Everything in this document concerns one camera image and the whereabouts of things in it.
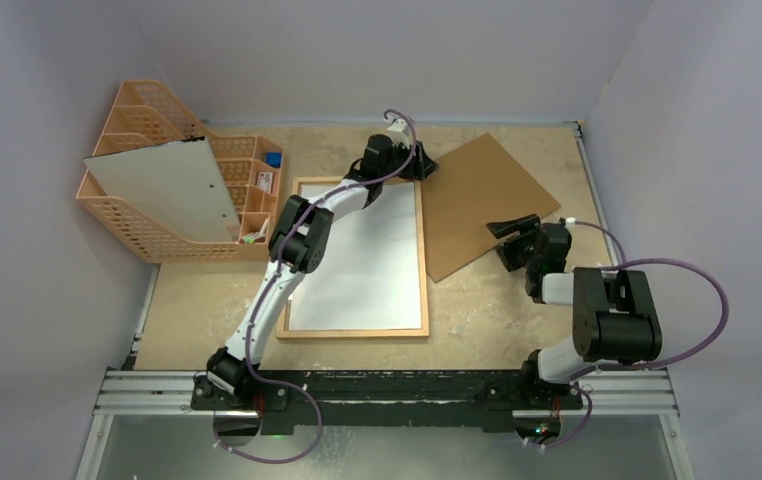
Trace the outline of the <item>brown frame backing board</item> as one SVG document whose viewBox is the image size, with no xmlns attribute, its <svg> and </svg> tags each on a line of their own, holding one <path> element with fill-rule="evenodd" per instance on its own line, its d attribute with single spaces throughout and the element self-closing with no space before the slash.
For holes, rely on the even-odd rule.
<svg viewBox="0 0 762 480">
<path fill-rule="evenodd" d="M 490 222 L 545 217 L 560 203 L 490 134 L 437 159 L 421 182 L 427 273 L 438 283 L 500 243 Z"/>
</svg>

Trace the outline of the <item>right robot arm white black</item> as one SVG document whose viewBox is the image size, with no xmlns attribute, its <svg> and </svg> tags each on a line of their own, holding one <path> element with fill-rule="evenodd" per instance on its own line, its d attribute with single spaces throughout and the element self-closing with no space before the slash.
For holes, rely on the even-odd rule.
<svg viewBox="0 0 762 480">
<path fill-rule="evenodd" d="M 536 214 L 489 222 L 500 241 L 495 251 L 509 272 L 524 272 L 527 296 L 542 305 L 571 309 L 570 334 L 529 355 L 530 372 L 518 381 L 521 399 L 541 407 L 591 369 L 632 367 L 658 358 L 663 344 L 656 307 L 646 274 L 603 267 L 568 269 L 573 246 L 570 228 L 589 227 L 573 217 L 543 222 Z"/>
</svg>

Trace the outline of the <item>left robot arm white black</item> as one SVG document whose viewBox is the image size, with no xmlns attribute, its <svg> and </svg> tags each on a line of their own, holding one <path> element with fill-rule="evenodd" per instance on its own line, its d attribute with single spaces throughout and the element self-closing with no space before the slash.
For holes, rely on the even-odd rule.
<svg viewBox="0 0 762 480">
<path fill-rule="evenodd" d="M 310 198 L 290 196 L 268 243 L 260 289 L 234 333 L 207 361 L 205 379 L 229 408 L 254 399 L 257 373 L 272 329 L 305 277 L 322 263 L 335 222 L 372 205 L 391 179 L 423 180 L 437 169 L 421 141 L 371 136 L 362 157 L 331 189 Z"/>
</svg>

